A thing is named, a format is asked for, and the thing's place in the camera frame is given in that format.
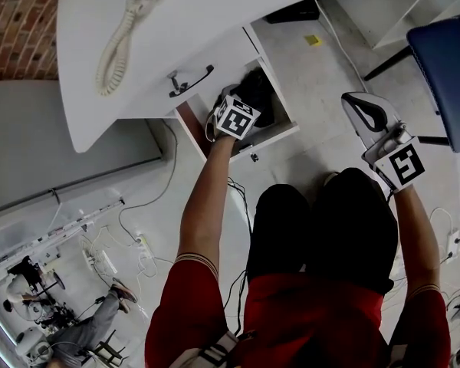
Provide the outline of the white drawer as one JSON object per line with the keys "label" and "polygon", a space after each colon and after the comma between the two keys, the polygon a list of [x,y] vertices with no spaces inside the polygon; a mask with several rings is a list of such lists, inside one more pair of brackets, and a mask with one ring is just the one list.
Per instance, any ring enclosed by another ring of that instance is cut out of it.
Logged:
{"label": "white drawer", "polygon": [[217,78],[211,79],[208,84],[205,84],[174,110],[177,120],[182,124],[182,128],[203,159],[207,158],[210,147],[210,142],[204,133],[205,118],[213,108],[217,96],[225,87],[240,83],[248,72],[258,68],[263,70],[273,87],[271,105],[274,112],[274,122],[264,128],[252,128],[244,140],[234,145],[230,161],[234,162],[240,159],[258,161],[258,154],[264,148],[299,131],[297,123],[288,113],[289,107],[284,100],[273,71],[266,65],[262,57],[258,57],[241,67],[232,68]]}
{"label": "white drawer", "polygon": [[168,112],[199,95],[211,102],[223,87],[235,84],[247,64],[258,58],[243,28],[237,28],[179,65],[150,88],[147,106],[151,117]]}

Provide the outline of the large grey cabinet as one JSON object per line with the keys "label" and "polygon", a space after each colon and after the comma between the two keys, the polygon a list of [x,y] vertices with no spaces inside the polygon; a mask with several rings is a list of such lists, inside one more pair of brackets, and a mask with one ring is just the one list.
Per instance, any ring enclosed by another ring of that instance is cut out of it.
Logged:
{"label": "large grey cabinet", "polygon": [[0,81],[0,211],[161,158],[145,120],[118,120],[78,153],[57,81]]}

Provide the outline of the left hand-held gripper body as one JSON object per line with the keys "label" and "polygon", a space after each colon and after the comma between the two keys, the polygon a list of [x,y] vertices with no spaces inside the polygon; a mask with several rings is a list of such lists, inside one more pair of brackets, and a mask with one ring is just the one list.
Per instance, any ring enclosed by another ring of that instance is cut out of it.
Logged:
{"label": "left hand-held gripper body", "polygon": [[242,101],[235,92],[236,85],[224,87],[214,106],[214,140],[232,136],[243,140],[261,112]]}

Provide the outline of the black device under desk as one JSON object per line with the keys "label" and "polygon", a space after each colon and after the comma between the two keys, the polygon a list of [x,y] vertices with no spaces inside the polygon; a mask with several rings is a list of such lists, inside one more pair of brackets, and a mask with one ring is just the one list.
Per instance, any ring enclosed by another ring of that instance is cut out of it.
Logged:
{"label": "black device under desk", "polygon": [[272,12],[264,17],[269,24],[286,23],[293,21],[315,21],[320,12],[315,0],[303,0]]}

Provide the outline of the person's red shirt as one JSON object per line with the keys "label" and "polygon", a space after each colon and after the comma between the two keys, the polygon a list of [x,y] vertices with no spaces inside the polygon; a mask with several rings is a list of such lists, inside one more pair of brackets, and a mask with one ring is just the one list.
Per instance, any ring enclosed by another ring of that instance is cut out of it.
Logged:
{"label": "person's red shirt", "polygon": [[[251,281],[244,330],[228,356],[239,368],[448,368],[445,304],[421,287],[404,305],[390,341],[380,333],[383,297],[306,273]],[[184,352],[228,333],[214,266],[186,254],[169,271],[146,335],[146,368],[169,368]]]}

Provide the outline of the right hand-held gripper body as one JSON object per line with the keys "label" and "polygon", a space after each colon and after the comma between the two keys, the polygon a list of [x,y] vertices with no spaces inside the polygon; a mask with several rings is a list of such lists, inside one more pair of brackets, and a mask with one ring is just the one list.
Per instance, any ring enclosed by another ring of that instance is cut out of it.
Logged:
{"label": "right hand-held gripper body", "polygon": [[405,123],[383,134],[362,158],[393,192],[412,185],[426,171],[419,138]]}

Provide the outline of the person's right forearm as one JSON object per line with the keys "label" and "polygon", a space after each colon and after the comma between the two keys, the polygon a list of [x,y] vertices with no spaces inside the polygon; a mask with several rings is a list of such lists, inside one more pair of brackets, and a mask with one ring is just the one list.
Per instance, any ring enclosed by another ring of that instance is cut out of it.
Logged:
{"label": "person's right forearm", "polygon": [[413,185],[394,194],[399,240],[404,260],[407,295],[439,287],[439,246],[429,217]]}

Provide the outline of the black cloth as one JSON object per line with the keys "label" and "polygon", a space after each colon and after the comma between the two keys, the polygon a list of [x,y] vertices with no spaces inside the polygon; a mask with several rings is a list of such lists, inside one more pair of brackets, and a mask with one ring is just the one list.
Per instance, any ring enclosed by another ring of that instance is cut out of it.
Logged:
{"label": "black cloth", "polygon": [[265,128],[274,124],[272,96],[274,88],[261,67],[249,71],[241,83],[230,91],[232,97],[238,98],[261,114],[255,121],[257,128]]}

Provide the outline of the white power strip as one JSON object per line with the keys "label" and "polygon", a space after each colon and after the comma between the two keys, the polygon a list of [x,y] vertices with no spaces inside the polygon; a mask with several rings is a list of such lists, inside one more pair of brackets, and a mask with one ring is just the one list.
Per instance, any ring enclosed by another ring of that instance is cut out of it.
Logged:
{"label": "white power strip", "polygon": [[460,231],[458,228],[454,228],[447,237],[447,242],[445,246],[445,257],[442,260],[442,263],[450,263],[455,260],[458,256],[458,240],[460,236]]}
{"label": "white power strip", "polygon": [[143,234],[136,236],[136,242],[138,243],[139,247],[143,250],[145,256],[148,259],[154,259],[153,251]]}
{"label": "white power strip", "polygon": [[118,273],[107,253],[93,248],[83,248],[82,254],[88,268],[101,276],[114,276]]}

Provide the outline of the person's left forearm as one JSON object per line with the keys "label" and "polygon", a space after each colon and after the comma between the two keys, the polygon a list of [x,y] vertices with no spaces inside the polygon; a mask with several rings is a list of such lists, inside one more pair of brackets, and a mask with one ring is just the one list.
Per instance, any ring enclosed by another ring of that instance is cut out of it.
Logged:
{"label": "person's left forearm", "polygon": [[217,139],[182,214],[178,254],[197,254],[219,269],[219,245],[235,138]]}

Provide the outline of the blue chair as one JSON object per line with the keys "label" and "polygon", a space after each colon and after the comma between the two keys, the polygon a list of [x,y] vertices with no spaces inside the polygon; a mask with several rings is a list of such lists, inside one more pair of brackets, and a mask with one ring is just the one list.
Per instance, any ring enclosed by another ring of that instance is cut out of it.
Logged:
{"label": "blue chair", "polygon": [[369,81],[412,56],[432,93],[450,147],[460,153],[460,15],[409,30],[408,45],[369,72]]}

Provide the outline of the person's black trousers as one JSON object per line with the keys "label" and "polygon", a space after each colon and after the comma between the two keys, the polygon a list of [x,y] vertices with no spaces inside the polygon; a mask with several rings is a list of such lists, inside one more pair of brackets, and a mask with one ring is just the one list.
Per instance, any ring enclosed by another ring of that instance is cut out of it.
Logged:
{"label": "person's black trousers", "polygon": [[293,186],[275,184],[256,205],[247,278],[304,269],[384,295],[394,285],[398,240],[379,183],[358,168],[340,172],[312,203]]}

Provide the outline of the white shelf rack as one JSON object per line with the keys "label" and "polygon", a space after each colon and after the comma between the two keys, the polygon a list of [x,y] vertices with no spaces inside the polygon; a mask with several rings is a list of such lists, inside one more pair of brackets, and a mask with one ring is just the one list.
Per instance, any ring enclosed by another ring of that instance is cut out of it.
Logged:
{"label": "white shelf rack", "polygon": [[31,257],[47,250],[50,247],[59,245],[76,235],[85,231],[88,225],[93,225],[96,220],[111,210],[125,205],[123,198],[115,203],[104,206],[96,211],[84,215],[69,224],[63,225],[52,232],[36,237],[31,241],[20,243],[16,248],[8,248],[5,253],[0,254],[0,272],[16,266],[26,256]]}

